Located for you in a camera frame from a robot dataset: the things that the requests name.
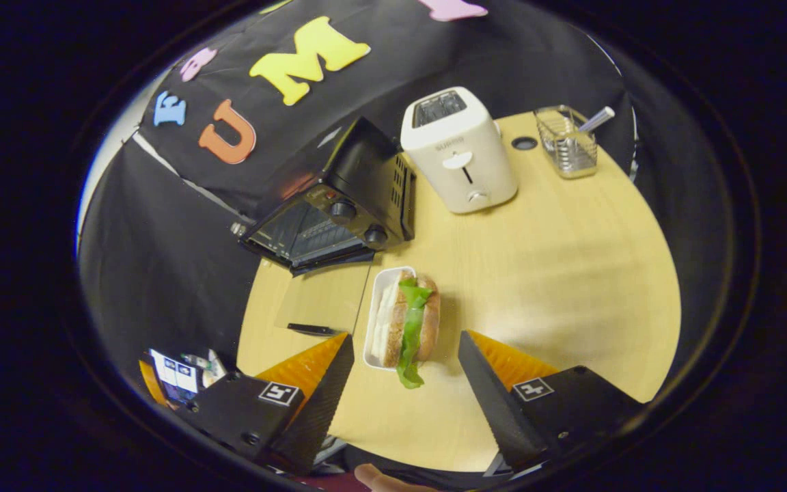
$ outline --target toaster oven door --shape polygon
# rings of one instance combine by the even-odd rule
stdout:
[[[294,275],[341,262],[371,261],[374,250],[304,200],[294,200],[249,238],[252,249]]]

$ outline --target hand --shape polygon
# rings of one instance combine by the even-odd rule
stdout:
[[[354,468],[354,476],[372,492],[439,492],[424,485],[412,485],[403,480],[386,476],[369,463]]]

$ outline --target white toaster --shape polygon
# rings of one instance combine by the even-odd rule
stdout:
[[[499,128],[463,87],[409,104],[400,144],[455,214],[503,203],[518,191]]]

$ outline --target sandwich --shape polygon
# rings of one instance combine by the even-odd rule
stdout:
[[[382,292],[371,353],[382,366],[396,367],[400,382],[410,390],[424,384],[417,363],[428,360],[437,343],[439,308],[437,285],[425,275],[400,272]]]

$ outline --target yellow letter m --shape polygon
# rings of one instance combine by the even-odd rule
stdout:
[[[330,26],[328,16],[319,16],[297,29],[293,35],[296,54],[269,53],[257,60],[249,74],[262,76],[282,94],[284,104],[293,106],[309,93],[309,84],[297,83],[291,77],[307,81],[324,80],[318,56],[331,72],[340,71],[369,53],[369,44],[355,43]]]

